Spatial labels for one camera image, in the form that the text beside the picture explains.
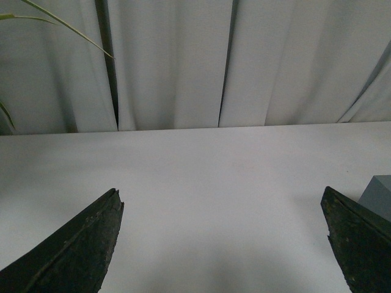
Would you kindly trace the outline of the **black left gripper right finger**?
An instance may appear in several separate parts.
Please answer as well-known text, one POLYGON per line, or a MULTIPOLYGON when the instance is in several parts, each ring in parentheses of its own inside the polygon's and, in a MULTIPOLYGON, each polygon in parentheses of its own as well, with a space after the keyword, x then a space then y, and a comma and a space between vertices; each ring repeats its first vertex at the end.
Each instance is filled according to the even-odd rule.
POLYGON ((321 209, 351 292, 390 292, 390 222, 329 186, 321 209))

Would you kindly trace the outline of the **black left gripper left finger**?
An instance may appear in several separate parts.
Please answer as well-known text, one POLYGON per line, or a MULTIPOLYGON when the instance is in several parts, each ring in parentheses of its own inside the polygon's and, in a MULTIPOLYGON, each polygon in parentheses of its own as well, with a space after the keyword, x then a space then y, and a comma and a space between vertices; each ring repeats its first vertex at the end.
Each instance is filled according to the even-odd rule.
POLYGON ((124 204, 110 189, 1 270, 1 292, 98 292, 114 253, 124 204))

